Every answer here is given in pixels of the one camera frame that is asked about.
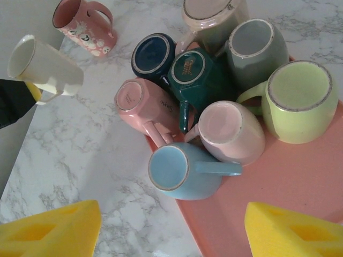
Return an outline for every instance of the white marble surface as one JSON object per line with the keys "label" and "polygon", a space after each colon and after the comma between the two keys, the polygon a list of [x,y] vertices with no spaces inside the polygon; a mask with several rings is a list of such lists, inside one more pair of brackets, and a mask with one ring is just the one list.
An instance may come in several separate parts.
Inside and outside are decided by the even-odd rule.
{"label": "white marble surface", "polygon": [[[144,137],[123,123],[113,97],[134,78],[130,57],[144,36],[187,31],[181,0],[103,0],[120,38],[108,57],[94,58],[70,40],[62,51],[85,71],[75,97],[58,97],[33,117],[0,201],[9,222],[85,199],[97,199],[102,227],[94,256],[201,256],[173,199],[147,177],[151,154]],[[343,2],[248,0],[250,16],[282,31],[297,59],[324,64],[343,97]]]}

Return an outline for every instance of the salmon pink tray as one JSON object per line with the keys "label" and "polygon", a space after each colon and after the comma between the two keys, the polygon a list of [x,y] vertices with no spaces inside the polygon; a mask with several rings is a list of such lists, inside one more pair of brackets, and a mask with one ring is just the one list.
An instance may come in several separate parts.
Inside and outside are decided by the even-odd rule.
{"label": "salmon pink tray", "polygon": [[[343,220],[343,104],[326,133],[302,145],[266,134],[264,154],[225,177],[218,191],[199,201],[177,200],[205,257],[252,256],[244,228],[248,202],[258,201],[332,222]],[[151,149],[156,146],[146,137]]]}

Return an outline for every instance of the upside-down mug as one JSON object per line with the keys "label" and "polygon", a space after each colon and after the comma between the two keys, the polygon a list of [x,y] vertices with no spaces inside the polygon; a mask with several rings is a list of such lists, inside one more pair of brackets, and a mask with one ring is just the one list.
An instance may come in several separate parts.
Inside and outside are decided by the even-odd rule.
{"label": "upside-down mug", "polygon": [[189,143],[160,147],[148,166],[152,184],[165,195],[181,200],[208,198],[219,188],[222,176],[241,175],[242,170],[239,163],[219,162]]}
{"label": "upside-down mug", "polygon": [[199,123],[184,137],[195,137],[219,161],[248,165],[264,151],[265,136],[257,118],[244,106],[231,101],[212,103],[203,111]]}
{"label": "upside-down mug", "polygon": [[54,12],[53,25],[94,56],[105,56],[117,42],[112,13],[96,1],[62,0]]}
{"label": "upside-down mug", "polygon": [[184,0],[182,18],[189,31],[178,41],[175,52],[197,42],[214,54],[240,23],[249,19],[246,0]]}
{"label": "upside-down mug", "polygon": [[235,83],[242,91],[267,80],[278,67],[289,62],[281,32],[263,19],[251,19],[238,25],[216,55],[223,52],[226,52]]}
{"label": "upside-down mug", "polygon": [[196,48],[179,54],[168,73],[171,89],[180,101],[180,130],[188,131],[189,112],[198,122],[202,111],[220,100],[235,101],[237,90],[230,76],[205,50]]}
{"label": "upside-down mug", "polygon": [[167,78],[174,59],[174,40],[164,33],[154,33],[137,44],[131,67],[136,76],[154,82],[174,97]]}
{"label": "upside-down mug", "polygon": [[328,128],[338,104],[338,87],[329,71],[312,61],[293,61],[279,67],[267,81],[241,94],[237,102],[262,97],[268,130],[287,143],[306,143]]}
{"label": "upside-down mug", "polygon": [[173,142],[178,130],[178,106],[155,83],[129,79],[115,95],[119,116],[134,129],[151,137],[157,147]]}

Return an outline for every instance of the light pink mug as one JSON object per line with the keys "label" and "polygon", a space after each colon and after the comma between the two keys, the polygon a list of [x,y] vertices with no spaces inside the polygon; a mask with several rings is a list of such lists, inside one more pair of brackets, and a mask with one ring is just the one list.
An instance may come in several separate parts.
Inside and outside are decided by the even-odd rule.
{"label": "light pink mug", "polygon": [[62,0],[54,12],[53,25],[94,56],[106,55],[117,42],[111,12],[95,1]]}
{"label": "light pink mug", "polygon": [[150,136],[157,147],[173,142],[173,136],[180,132],[177,104],[149,80],[125,81],[114,102],[119,116],[134,129]]}
{"label": "light pink mug", "polygon": [[244,106],[231,101],[210,104],[185,142],[200,136],[205,148],[219,161],[248,165],[264,151],[265,135],[257,118]]}

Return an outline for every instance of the lime green mug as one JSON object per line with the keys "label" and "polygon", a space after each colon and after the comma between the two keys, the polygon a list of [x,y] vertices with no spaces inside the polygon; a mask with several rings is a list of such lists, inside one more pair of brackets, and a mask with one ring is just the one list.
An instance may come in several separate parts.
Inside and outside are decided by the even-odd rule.
{"label": "lime green mug", "polygon": [[241,94],[242,103],[262,97],[262,114],[268,130],[287,143],[306,143],[320,137],[333,119],[338,88],[323,66],[311,61],[293,61],[279,67],[269,79]]}

